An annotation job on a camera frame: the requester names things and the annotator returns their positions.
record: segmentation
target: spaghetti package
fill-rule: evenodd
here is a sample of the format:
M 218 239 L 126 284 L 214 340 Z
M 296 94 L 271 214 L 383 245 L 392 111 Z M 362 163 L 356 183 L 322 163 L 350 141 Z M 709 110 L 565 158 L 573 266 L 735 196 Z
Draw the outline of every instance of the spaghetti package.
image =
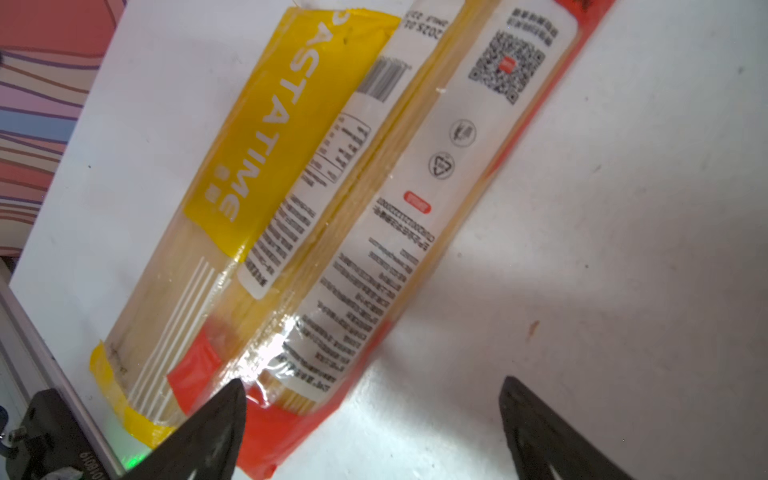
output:
M 402 88 L 417 38 L 429 60 L 378 129 L 345 107 L 168 376 L 185 412 L 243 380 L 252 478 L 338 408 L 612 3 L 424 1 L 404 17 L 408 41 L 350 101 Z M 329 189 L 324 161 L 353 174 Z
M 91 356 L 125 428 L 156 446 L 185 415 L 166 375 L 183 358 L 399 19 L 290 8 L 131 298 Z

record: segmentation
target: white table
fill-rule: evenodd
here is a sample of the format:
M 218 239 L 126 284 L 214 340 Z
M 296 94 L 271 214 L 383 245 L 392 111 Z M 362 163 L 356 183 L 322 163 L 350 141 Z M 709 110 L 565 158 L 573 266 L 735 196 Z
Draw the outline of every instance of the white table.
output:
M 125 462 L 144 449 L 88 356 L 288 4 L 131 0 L 13 278 Z M 275 478 L 514 478 L 508 374 L 636 478 L 765 478 L 766 22 L 763 0 L 618 0 Z

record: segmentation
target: small red logo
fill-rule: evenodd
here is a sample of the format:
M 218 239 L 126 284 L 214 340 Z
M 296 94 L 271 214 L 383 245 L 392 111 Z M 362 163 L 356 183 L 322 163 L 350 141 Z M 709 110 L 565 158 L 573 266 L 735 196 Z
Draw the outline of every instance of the small red logo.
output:
M 426 200 L 421 198 L 419 195 L 414 194 L 411 191 L 407 191 L 405 195 L 402 196 L 406 202 L 413 205 L 418 211 L 420 211 L 423 214 L 428 214 L 432 211 L 432 205 L 428 204 Z
M 498 69 L 506 73 L 512 73 L 517 65 L 518 62 L 516 62 L 514 58 L 504 57 L 504 60 L 498 64 Z

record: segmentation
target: striped fabric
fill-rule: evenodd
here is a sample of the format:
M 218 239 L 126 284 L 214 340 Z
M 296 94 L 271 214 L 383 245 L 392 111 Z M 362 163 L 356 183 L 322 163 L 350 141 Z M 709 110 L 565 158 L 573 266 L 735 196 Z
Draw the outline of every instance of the striped fabric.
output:
M 124 8 L 124 0 L 4 2 L 0 256 L 24 248 Z

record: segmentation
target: black device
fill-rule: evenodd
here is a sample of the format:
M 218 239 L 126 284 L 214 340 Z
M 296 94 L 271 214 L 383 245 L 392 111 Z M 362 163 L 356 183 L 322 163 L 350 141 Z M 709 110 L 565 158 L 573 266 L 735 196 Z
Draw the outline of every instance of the black device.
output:
M 520 480 L 632 480 L 515 377 L 498 406 Z
M 232 477 L 245 430 L 242 382 L 233 380 L 192 415 L 123 480 L 224 480 Z M 0 410 L 0 432 L 8 413 Z M 21 425 L 3 445 L 10 480 L 39 480 L 81 474 L 82 480 L 109 480 L 70 409 L 55 389 L 36 393 Z

